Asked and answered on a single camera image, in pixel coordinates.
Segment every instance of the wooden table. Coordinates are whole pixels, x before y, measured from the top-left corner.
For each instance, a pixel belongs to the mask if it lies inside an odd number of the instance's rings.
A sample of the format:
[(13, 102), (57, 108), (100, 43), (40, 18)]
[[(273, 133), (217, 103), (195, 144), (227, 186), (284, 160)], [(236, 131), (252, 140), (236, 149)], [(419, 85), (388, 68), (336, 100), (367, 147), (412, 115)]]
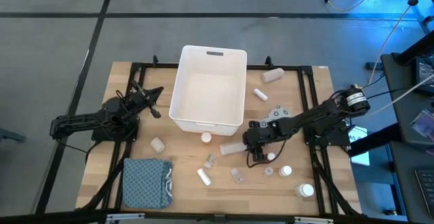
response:
[[(130, 74), (130, 62), (114, 62), (104, 100), (116, 96), (115, 90), (125, 91)], [(201, 135), (183, 132), (170, 118), (169, 107), (174, 89), (176, 69), (146, 69), (144, 88), (163, 86), (164, 91), (157, 101), (156, 109), (161, 113), (160, 119), (155, 119), (144, 110), (141, 114), (141, 125), (137, 141), (133, 144), (131, 158), (143, 159), (156, 157), (170, 160), (174, 163), (172, 173), (174, 196), (170, 206), (161, 212), (177, 213), (227, 213), (227, 214), (303, 214), (318, 215), (315, 195), (309, 198), (297, 197), (294, 187), (301, 183), (314, 185), (309, 149), (304, 144), (302, 132), (294, 135), (287, 143), (280, 157), (269, 165), (259, 165), (247, 168), (246, 152), (222, 156), (220, 144), (241, 142), (241, 135), (248, 129), (250, 120), (263, 118), (276, 105), (282, 105), (293, 115), (302, 113), (302, 101), (297, 72), (286, 71), (283, 78), (271, 83), (263, 83), (260, 74), (263, 71), (248, 70), (244, 122), (234, 136), (212, 136), (208, 144), (201, 142)], [(327, 67), (313, 67), (315, 87), (319, 102), (327, 99), (333, 92), (330, 72)], [(305, 77), (307, 91), (309, 83)], [(269, 99), (263, 102), (253, 94), (253, 89), (263, 91)], [(150, 146), (155, 137), (160, 138), (166, 148), (161, 154), (156, 154)], [(113, 152), (114, 142), (103, 142), (90, 153), (85, 168), (77, 207), (89, 202), (107, 177)], [(277, 153), (281, 143), (273, 143), (264, 148), (264, 152)], [(348, 155), (339, 147), (329, 147), (329, 159), (334, 182), (351, 206), (361, 211), (359, 198), (351, 164)], [(205, 169), (212, 180), (206, 187), (196, 171), (203, 168), (209, 153), (217, 157), (211, 170)], [(289, 165), (292, 174), (281, 177), (280, 167)], [(275, 173), (264, 175), (264, 169), (271, 166)], [(238, 168), (245, 179), (237, 184), (231, 176), (231, 169)], [(117, 190), (114, 183), (109, 206), (113, 207)], [(326, 210), (330, 211), (330, 201), (327, 187), (323, 184)]]

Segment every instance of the keyboard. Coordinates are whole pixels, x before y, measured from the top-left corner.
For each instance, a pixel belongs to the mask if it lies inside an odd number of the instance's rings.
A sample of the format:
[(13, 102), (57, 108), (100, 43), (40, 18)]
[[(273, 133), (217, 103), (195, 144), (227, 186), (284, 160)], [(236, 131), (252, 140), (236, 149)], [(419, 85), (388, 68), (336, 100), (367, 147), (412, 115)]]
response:
[(422, 190), (429, 216), (434, 219), (434, 168), (416, 170), (416, 178)]

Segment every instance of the white cylinder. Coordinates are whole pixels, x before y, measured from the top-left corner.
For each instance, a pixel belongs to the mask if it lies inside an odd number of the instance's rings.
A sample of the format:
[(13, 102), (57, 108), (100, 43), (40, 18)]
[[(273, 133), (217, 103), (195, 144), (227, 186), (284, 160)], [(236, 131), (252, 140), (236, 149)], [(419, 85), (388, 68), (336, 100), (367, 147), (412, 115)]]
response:
[(211, 185), (211, 179), (207, 176), (207, 174), (205, 173), (205, 171), (200, 168), (197, 170), (197, 174), (199, 174), (199, 176), (201, 177), (203, 183), (205, 183), (205, 185), (209, 186)]
[(161, 153), (165, 149), (165, 146), (164, 146), (163, 142), (161, 142), (160, 138), (154, 138), (151, 141), (151, 146), (154, 148), (154, 150), (157, 153)]
[(275, 155), (274, 153), (268, 153), (268, 154), (267, 154), (267, 160), (268, 160), (268, 161), (271, 161), (271, 160), (273, 160), (274, 158), (276, 158), (276, 155)]
[(247, 146), (244, 143), (224, 143), (220, 145), (220, 152), (222, 155), (228, 155), (231, 153), (239, 153), (245, 151)]
[(211, 134), (209, 134), (208, 132), (204, 132), (202, 133), (201, 139), (202, 142), (209, 143), (211, 141)]
[(263, 101), (267, 101), (267, 99), (269, 99), (269, 97), (263, 94), (258, 88), (255, 88), (255, 90), (253, 90), (253, 93), (255, 93)]
[(292, 169), (290, 166), (284, 166), (284, 167), (280, 168), (280, 170), (279, 170), (279, 174), (281, 176), (289, 176), (289, 175), (291, 175), (291, 173), (292, 173)]
[(271, 167), (265, 168), (265, 174), (267, 176), (271, 175), (274, 172), (274, 170)]
[(264, 82), (270, 82), (283, 77), (283, 74), (285, 74), (285, 71), (283, 71), (281, 68), (278, 68), (264, 72), (260, 77)]
[(296, 186), (294, 188), (294, 191), (299, 197), (309, 197), (312, 196), (314, 192), (312, 185), (306, 183)]

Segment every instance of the gray floor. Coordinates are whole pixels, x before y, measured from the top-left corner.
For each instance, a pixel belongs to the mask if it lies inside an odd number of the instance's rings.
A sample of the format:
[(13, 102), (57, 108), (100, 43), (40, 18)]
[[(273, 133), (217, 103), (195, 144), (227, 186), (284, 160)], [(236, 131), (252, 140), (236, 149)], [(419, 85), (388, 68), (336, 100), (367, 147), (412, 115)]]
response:
[[(99, 12), (103, 0), (0, 0), (0, 12)], [(358, 0), (333, 0), (346, 7)], [(367, 0), (353, 13), (402, 13), (407, 0)], [(420, 0), (423, 14), (434, 14), (430, 0)], [(334, 12), (320, 0), (111, 0), (109, 12)], [(96, 19), (0, 18), (0, 127), (27, 136), (24, 144), (0, 143), (0, 216), (31, 211), (52, 153), (51, 119), (66, 111), (85, 58)], [(77, 113), (100, 107), (113, 61), (177, 62), (184, 45), (243, 49), (250, 64), (270, 55), (275, 64), (327, 65), (335, 89), (365, 84), (365, 62), (375, 61), (395, 20), (341, 19), (106, 19)], [(424, 33), (419, 23), (404, 21), (385, 53), (399, 52)], [(386, 91), (383, 81), (367, 94)], [(372, 110), (390, 101), (371, 100)], [(357, 125), (379, 130), (395, 121), (392, 109)], [(74, 134), (68, 143), (86, 149), (89, 133)], [(48, 211), (72, 210), (84, 169), (84, 156), (66, 150)], [(358, 183), (360, 196), (381, 187)], [(363, 211), (381, 217), (387, 203), (361, 198)]]

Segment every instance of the blue patterned cloth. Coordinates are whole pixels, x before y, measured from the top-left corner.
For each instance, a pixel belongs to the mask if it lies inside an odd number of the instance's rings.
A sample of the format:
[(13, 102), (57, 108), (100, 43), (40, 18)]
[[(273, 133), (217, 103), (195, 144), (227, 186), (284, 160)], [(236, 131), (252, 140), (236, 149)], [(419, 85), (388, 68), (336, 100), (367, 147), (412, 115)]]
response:
[(123, 161), (122, 198), (128, 208), (165, 208), (172, 202), (173, 163), (158, 159)]

